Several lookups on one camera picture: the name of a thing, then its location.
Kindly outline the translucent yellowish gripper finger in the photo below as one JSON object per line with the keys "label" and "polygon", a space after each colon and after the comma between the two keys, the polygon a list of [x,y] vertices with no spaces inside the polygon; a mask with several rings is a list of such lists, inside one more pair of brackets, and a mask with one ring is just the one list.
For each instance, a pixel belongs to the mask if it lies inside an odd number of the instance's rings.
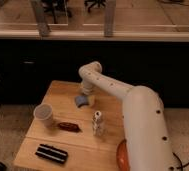
{"label": "translucent yellowish gripper finger", "polygon": [[95,95],[89,95],[88,96],[88,103],[89,103],[89,107],[94,106],[94,104],[95,104]]}

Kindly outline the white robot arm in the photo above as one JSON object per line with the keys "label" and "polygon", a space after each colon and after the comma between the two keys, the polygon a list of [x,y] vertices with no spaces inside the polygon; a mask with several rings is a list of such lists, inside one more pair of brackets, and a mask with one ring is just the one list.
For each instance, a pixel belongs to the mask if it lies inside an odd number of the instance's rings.
{"label": "white robot arm", "polygon": [[130,171],[175,171],[176,161],[164,118],[163,102],[147,86],[134,86],[102,74],[94,61],[79,68],[81,91],[97,86],[122,101],[122,116]]}

